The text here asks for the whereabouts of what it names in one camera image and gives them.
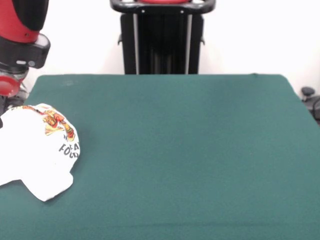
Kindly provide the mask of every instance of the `orange cartoon character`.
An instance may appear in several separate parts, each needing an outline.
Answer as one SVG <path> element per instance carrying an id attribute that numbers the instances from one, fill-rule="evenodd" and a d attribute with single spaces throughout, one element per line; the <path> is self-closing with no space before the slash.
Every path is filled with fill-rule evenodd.
<path id="1" fill-rule="evenodd" d="M 45 109 L 48 109 L 48 110 L 45 110 L 44 112 L 41 112 L 32 106 L 22 106 L 22 108 L 33 110 L 38 114 L 45 116 L 43 118 L 43 121 L 46 123 L 46 126 L 45 126 L 46 136 L 49 136 L 58 131 L 65 130 L 66 137 L 69 141 L 72 142 L 75 139 L 75 131 L 72 129 L 72 127 L 68 123 L 66 123 L 65 117 L 57 113 L 54 108 L 44 107 Z"/>

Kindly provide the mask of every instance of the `black metal frame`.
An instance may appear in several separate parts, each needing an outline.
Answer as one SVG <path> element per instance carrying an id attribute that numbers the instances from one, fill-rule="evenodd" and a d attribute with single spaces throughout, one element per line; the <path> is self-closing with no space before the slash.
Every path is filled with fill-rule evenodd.
<path id="1" fill-rule="evenodd" d="M 151 4 L 110 0 L 121 16 L 125 74 L 197 74 L 204 20 L 216 0 Z"/>

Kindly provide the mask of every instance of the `black cable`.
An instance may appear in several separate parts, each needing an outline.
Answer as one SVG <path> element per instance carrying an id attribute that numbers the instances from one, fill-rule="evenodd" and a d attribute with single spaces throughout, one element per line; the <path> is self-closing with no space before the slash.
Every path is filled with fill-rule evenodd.
<path id="1" fill-rule="evenodd" d="M 314 101 L 313 106 L 312 106 L 312 115 L 314 119 L 316 118 L 316 104 L 320 102 L 320 97 Z"/>

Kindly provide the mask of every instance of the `shirt sleeve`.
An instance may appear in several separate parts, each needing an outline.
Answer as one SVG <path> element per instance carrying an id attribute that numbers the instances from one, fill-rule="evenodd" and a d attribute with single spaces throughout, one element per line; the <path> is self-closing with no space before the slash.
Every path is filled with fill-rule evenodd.
<path id="1" fill-rule="evenodd" d="M 74 178 L 70 172 L 51 170 L 30 173 L 21 180 L 36 198 L 45 202 L 67 190 Z"/>

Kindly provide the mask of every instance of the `red part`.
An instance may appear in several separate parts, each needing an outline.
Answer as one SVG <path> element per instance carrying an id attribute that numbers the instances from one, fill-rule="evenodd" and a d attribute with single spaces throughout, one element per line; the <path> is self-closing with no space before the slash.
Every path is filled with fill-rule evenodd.
<path id="1" fill-rule="evenodd" d="M 39 31 L 32 31 L 22 24 L 12 0 L 0 0 L 1 37 L 18 43 L 34 43 L 38 35 Z"/>
<path id="2" fill-rule="evenodd" d="M 12 97 L 19 92 L 23 79 L 16 81 L 9 76 L 0 76 L 0 96 Z"/>
<path id="3" fill-rule="evenodd" d="M 140 0 L 140 2 L 148 4 L 184 4 L 189 0 Z"/>

